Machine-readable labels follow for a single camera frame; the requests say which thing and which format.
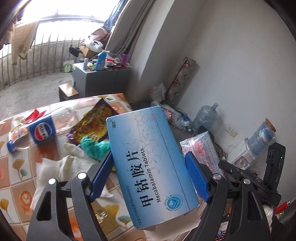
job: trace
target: circular blue logo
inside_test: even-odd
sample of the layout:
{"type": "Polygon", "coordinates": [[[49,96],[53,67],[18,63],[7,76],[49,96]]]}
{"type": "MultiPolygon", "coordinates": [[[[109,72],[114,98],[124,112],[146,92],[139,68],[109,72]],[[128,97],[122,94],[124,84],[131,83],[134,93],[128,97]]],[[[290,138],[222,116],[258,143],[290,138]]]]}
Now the circular blue logo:
{"type": "Polygon", "coordinates": [[[169,209],[178,210],[182,205],[182,198],[178,195],[170,195],[166,199],[166,205],[169,209]]]}

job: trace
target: red object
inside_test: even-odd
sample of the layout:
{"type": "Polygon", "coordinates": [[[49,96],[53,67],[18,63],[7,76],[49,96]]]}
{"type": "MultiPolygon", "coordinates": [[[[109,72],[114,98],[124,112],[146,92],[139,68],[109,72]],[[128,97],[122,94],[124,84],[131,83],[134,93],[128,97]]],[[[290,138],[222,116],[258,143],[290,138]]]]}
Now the red object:
{"type": "Polygon", "coordinates": [[[30,114],[27,118],[26,118],[26,124],[29,124],[37,119],[39,119],[40,117],[42,117],[44,115],[46,111],[43,112],[39,112],[37,109],[35,109],[32,114],[30,114]]]}
{"type": "Polygon", "coordinates": [[[287,201],[285,203],[283,203],[282,205],[278,206],[276,208],[276,214],[280,213],[281,211],[285,210],[289,205],[290,205],[290,201],[287,201]]]}

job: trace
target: white wall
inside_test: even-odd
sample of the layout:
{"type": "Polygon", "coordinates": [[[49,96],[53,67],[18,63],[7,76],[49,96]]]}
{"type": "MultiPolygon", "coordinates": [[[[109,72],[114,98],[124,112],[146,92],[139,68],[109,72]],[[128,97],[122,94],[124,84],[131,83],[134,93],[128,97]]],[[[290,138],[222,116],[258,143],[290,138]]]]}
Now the white wall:
{"type": "Polygon", "coordinates": [[[225,150],[251,137],[268,118],[286,147],[278,191],[282,202],[294,199],[296,42],[282,19],[263,0],[207,0],[184,56],[200,69],[178,107],[193,119],[201,106],[217,102],[222,122],[213,133],[225,150]],[[238,131],[235,138],[225,131],[227,124],[238,131]]]}
{"type": "Polygon", "coordinates": [[[135,46],[128,98],[144,100],[156,84],[172,82],[172,67],[205,0],[156,0],[135,46]]]}

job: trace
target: blue detergent bottle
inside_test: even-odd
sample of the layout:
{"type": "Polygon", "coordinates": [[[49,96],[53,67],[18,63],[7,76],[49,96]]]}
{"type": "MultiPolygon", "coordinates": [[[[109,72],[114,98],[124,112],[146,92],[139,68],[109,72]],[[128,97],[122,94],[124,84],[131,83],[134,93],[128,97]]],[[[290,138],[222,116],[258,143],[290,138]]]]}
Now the blue detergent bottle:
{"type": "Polygon", "coordinates": [[[107,53],[110,53],[110,51],[103,50],[101,53],[98,54],[98,61],[96,62],[96,71],[103,71],[105,69],[105,60],[107,57],[107,53]]]}

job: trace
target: metal bolt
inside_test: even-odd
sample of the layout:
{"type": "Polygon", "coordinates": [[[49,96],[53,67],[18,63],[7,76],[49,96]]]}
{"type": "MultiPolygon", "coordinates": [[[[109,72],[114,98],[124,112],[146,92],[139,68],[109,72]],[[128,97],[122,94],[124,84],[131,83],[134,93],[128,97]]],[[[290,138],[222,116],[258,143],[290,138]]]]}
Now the metal bolt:
{"type": "Polygon", "coordinates": [[[54,184],[54,183],[55,183],[55,179],[54,179],[54,178],[49,179],[49,180],[48,180],[48,183],[49,183],[50,185],[54,184]]]}
{"type": "Polygon", "coordinates": [[[84,178],[86,178],[86,173],[84,173],[84,172],[79,173],[79,174],[78,174],[78,178],[79,178],[79,179],[84,179],[84,178]]]}
{"type": "Polygon", "coordinates": [[[221,175],[215,173],[215,174],[213,175],[213,178],[216,179],[216,180],[220,180],[220,179],[221,179],[221,175]]]}
{"type": "Polygon", "coordinates": [[[250,184],[251,183],[251,181],[249,180],[249,179],[244,179],[244,184],[250,184]]]}

